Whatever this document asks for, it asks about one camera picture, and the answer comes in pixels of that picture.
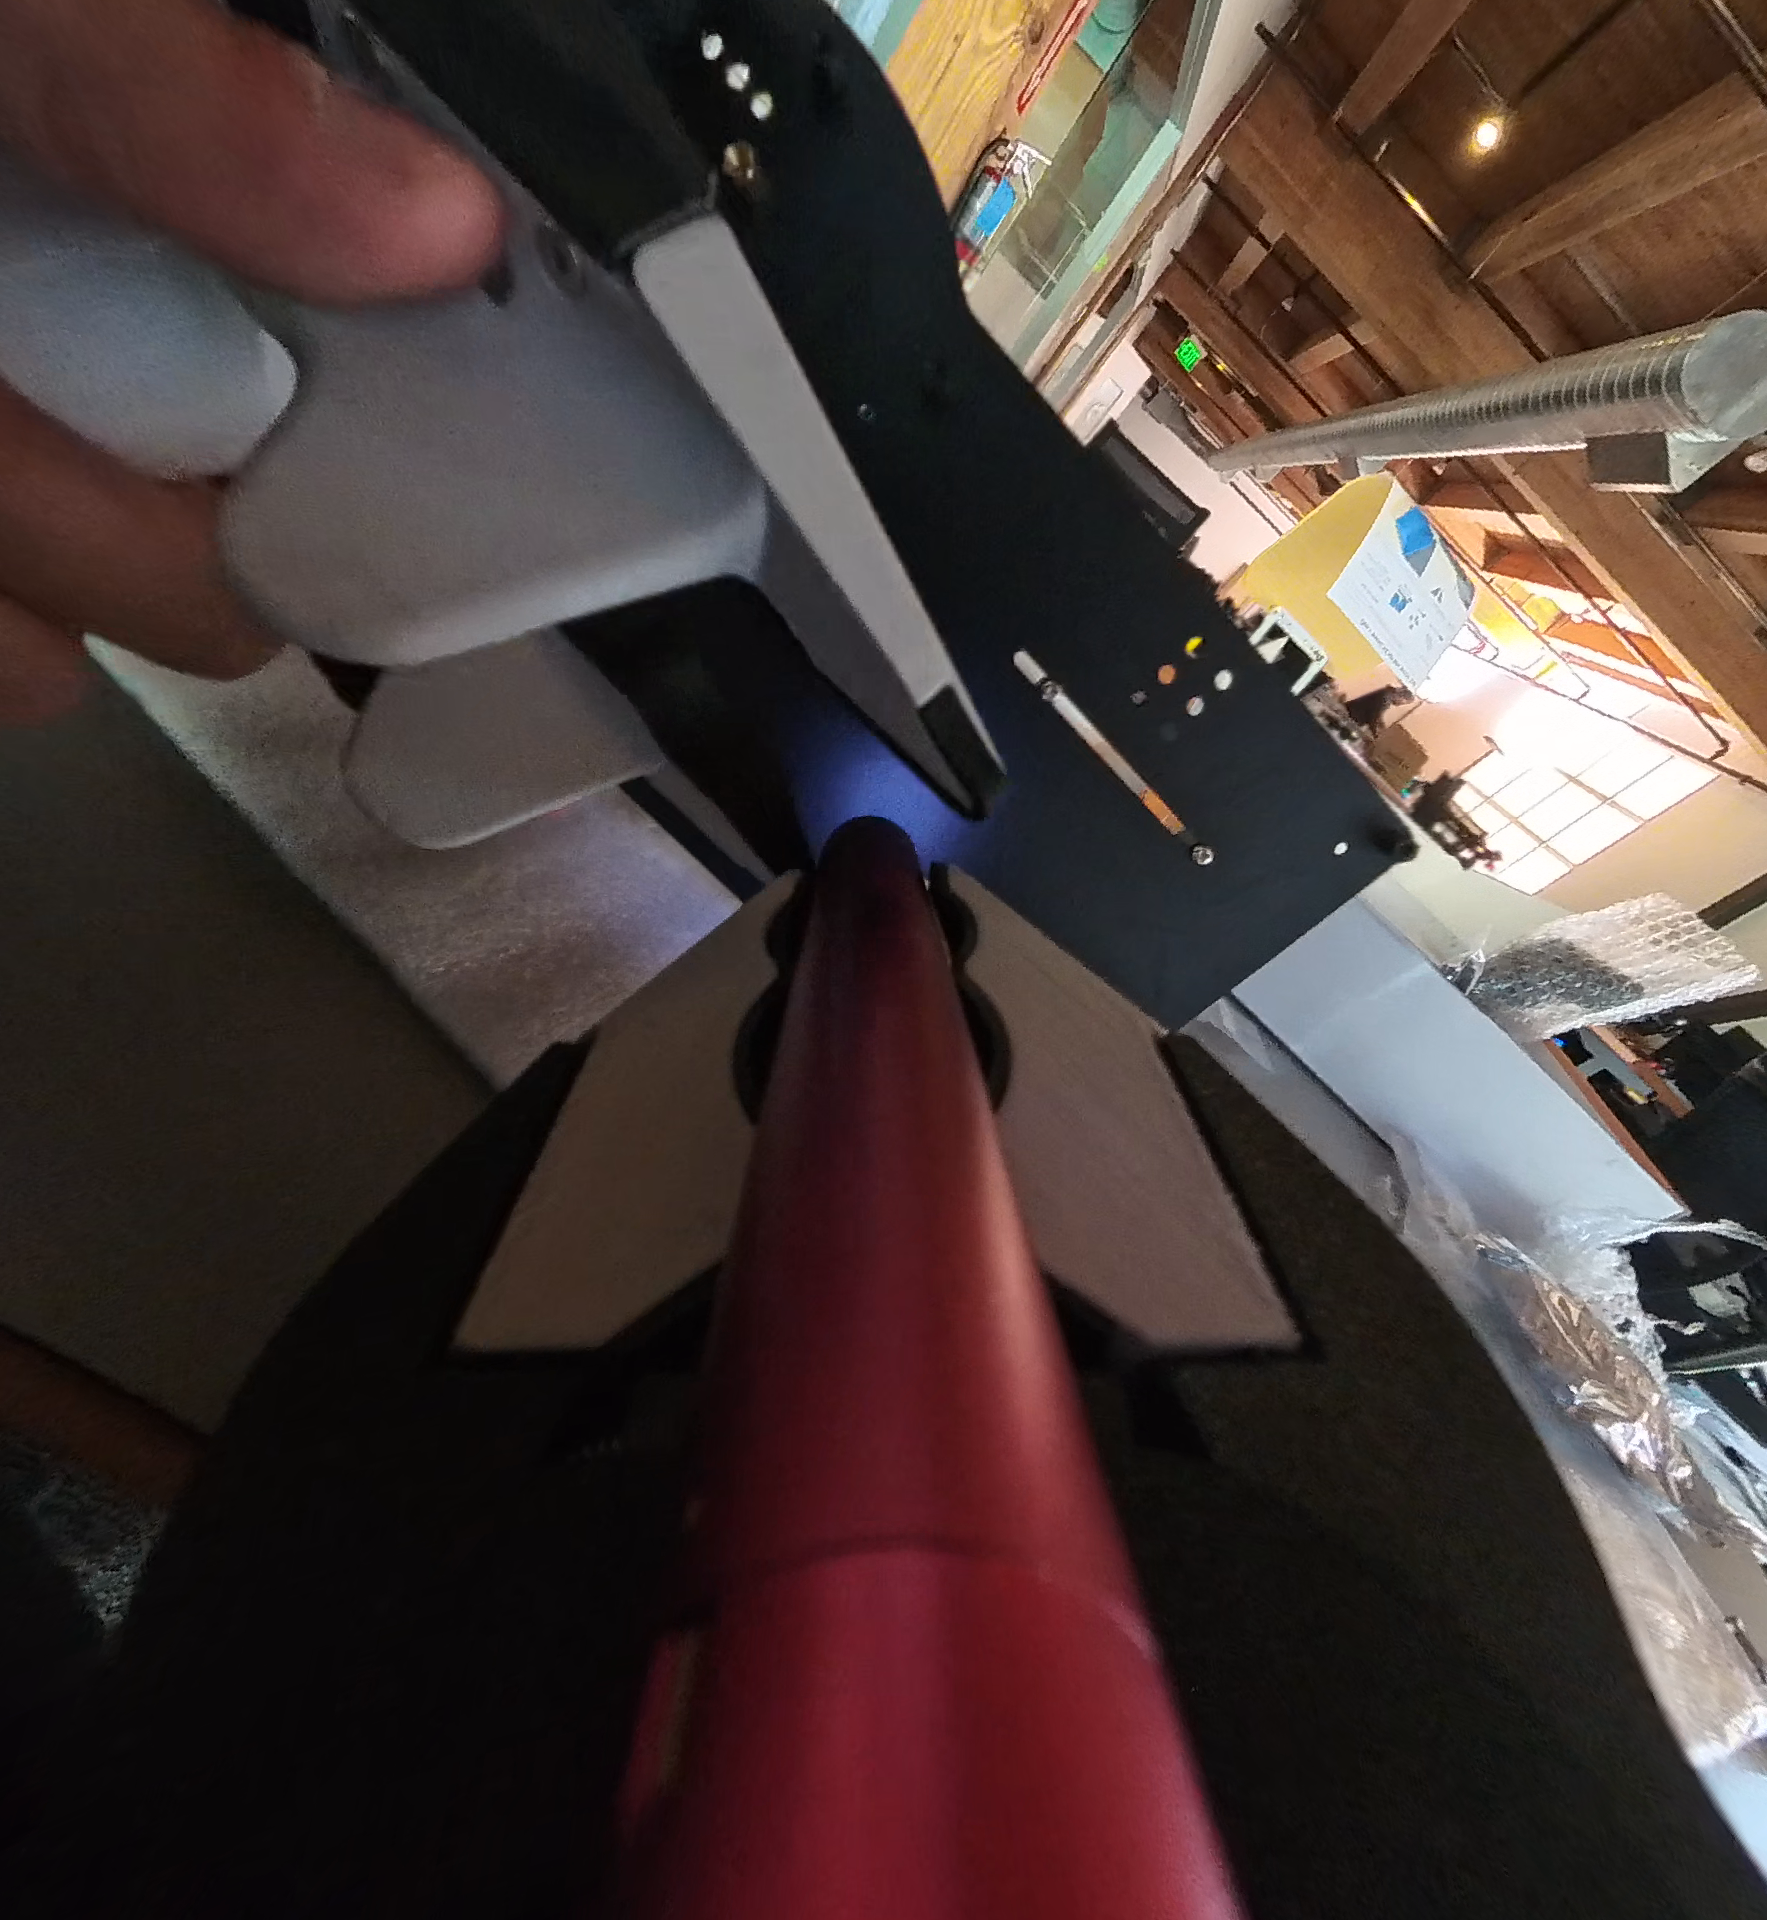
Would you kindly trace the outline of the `dark metal chassis panel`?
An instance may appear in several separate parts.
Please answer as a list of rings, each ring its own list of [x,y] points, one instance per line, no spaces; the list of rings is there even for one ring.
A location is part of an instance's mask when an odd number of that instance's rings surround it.
[[[611,5],[706,159],[1006,781],[971,822],[778,635],[702,585],[570,639],[771,871],[897,822],[1165,1029],[1232,996],[1416,838],[1204,572],[966,306],[904,109],[824,5]]]

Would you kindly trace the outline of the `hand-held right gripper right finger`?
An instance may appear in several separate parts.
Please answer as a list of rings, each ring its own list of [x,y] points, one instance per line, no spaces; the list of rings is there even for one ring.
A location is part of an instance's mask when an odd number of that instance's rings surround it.
[[[931,875],[992,1020],[992,1109],[1044,1277],[1158,1356],[1293,1356],[1300,1326],[1165,1034],[973,877]]]

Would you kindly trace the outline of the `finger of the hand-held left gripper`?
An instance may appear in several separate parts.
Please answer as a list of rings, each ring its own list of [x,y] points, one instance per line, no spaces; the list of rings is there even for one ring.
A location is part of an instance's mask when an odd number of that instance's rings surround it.
[[[981,821],[1006,765],[736,234],[693,216],[644,240],[630,278],[761,480],[751,584],[870,731]]]

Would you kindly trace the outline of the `clear plastic wrap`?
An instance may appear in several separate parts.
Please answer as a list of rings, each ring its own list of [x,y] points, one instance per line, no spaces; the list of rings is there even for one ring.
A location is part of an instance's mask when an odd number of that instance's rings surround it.
[[[1577,1216],[1536,1249],[1483,1228],[1423,1149],[1389,1134],[1395,1233],[1490,1350],[1594,1548],[1629,1645],[1698,1769],[1767,1772],[1767,1654],[1712,1597],[1686,1547],[1753,1562],[1767,1548],[1767,1476],[1734,1465],[1732,1425],[1664,1376],[1637,1302],[1625,1216]]]

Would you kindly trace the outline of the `person's left hand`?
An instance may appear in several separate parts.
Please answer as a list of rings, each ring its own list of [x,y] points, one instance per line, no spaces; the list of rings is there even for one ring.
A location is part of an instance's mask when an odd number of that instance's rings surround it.
[[[306,303],[453,291],[502,250],[467,158],[221,5],[0,2],[0,142]],[[209,680],[280,651],[222,578],[210,488],[134,472],[0,379],[0,730],[82,696],[88,636]]]

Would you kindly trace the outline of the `black monitor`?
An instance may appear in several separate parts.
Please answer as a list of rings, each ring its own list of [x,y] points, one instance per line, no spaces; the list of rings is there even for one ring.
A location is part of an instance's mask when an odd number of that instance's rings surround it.
[[[1135,512],[1152,526],[1159,542],[1188,551],[1206,527],[1209,509],[1172,480],[1123,430],[1108,421],[1091,439],[1089,453],[1110,470],[1131,496]]]

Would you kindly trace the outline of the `silver air duct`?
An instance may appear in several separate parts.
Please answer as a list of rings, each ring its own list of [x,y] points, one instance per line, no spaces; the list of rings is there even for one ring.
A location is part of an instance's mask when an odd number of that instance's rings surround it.
[[[1217,474],[1577,451],[1599,493],[1684,493],[1767,432],[1767,314],[1670,328],[1277,430],[1206,456]]]

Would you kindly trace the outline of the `plywood wall board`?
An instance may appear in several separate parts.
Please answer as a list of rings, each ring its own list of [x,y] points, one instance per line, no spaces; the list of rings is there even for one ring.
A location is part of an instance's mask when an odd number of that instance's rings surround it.
[[[946,206],[1017,129],[1093,2],[923,2],[885,61]]]

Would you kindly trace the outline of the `white foam sheet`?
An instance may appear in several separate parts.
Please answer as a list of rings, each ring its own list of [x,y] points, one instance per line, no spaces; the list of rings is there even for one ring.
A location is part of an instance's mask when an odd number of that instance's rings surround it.
[[[455,852],[352,801],[352,709],[302,656],[207,682],[89,653],[498,1087],[602,1021],[741,900],[620,791]]]

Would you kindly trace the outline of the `black office chair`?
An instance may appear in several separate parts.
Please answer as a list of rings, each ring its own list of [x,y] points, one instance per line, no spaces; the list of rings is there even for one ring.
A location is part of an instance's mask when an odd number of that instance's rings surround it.
[[[1642,1307],[1684,1320],[1718,1291],[1767,1353],[1767,1053],[1652,1139],[1686,1219],[1631,1245]]]

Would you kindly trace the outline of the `red electric screwdriver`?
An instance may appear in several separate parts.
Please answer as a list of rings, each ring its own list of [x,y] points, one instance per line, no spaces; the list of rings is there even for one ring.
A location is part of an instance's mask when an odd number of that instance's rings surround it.
[[[619,1811],[612,1917],[1245,1917],[881,821],[807,891]]]

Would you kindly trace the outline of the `bright paned window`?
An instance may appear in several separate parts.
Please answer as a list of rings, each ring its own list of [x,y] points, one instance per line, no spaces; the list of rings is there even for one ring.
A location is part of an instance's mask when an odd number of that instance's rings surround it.
[[[1403,723],[1423,746],[1423,781],[1457,781],[1453,808],[1488,848],[1483,864],[1539,895],[1714,781],[1651,719],[1662,702],[1602,680],[1543,684],[1451,651]]]

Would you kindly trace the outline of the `red fire extinguisher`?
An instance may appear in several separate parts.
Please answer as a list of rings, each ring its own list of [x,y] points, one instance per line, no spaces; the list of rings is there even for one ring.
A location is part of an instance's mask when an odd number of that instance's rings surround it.
[[[1015,136],[995,136],[950,213],[950,239],[963,289],[973,289],[1004,229],[1030,202],[1050,158]]]

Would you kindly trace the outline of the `bubble wrap roll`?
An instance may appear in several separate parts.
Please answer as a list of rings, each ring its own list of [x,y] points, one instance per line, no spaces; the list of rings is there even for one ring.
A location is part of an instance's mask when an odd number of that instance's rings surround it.
[[[1664,892],[1568,914],[1476,949],[1445,975],[1521,1045],[1660,1017],[1762,984],[1756,962]]]

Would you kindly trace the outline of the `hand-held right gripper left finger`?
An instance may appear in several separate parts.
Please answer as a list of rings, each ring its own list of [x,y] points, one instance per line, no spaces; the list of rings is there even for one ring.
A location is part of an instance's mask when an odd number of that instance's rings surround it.
[[[778,970],[775,879],[602,1021],[455,1328],[460,1356],[582,1356],[718,1267],[751,1157],[740,1033]]]

